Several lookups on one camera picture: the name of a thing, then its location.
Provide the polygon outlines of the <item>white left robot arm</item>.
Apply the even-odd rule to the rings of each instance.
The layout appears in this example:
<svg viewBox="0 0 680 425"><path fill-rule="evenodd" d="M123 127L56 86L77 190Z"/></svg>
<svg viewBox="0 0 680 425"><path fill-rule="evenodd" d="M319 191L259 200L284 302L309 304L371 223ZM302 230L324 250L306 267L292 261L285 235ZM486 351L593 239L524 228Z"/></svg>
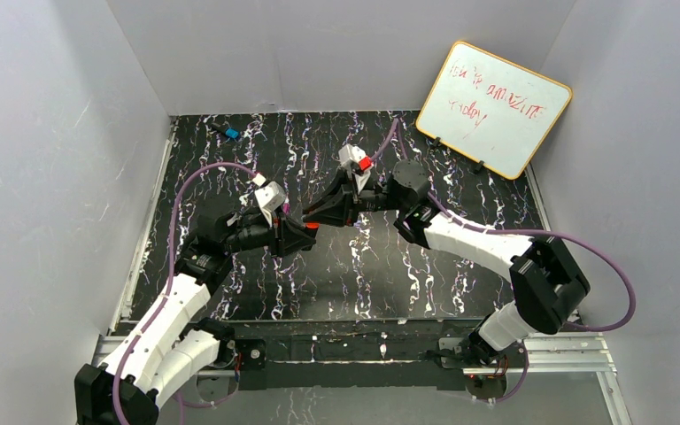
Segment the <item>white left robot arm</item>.
<svg viewBox="0 0 680 425"><path fill-rule="evenodd" d="M75 376L78 423L156 423L170 397L218 362L234 338L233 329L217 321L190 322L231 273L234 255L262 248L276 257L309 251L318 229L281 208L268 215L253 207L199 217L150 309L99 365L85 364Z"/></svg>

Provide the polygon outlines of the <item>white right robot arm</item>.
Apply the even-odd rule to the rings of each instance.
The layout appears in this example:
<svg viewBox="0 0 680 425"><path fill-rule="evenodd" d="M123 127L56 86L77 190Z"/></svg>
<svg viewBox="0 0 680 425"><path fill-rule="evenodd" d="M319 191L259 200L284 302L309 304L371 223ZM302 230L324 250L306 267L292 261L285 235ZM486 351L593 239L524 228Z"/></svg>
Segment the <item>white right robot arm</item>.
<svg viewBox="0 0 680 425"><path fill-rule="evenodd" d="M556 334L589 294L590 284L557 236L500 235L462 219L436 204L417 161L399 161L382 183L367 178L370 170L369 158L340 166L303 220L345 227L361 213L394 211L393 225L407 242L458 255L508 280L513 301L486 315L461 343L463 361L486 365L528 336Z"/></svg>

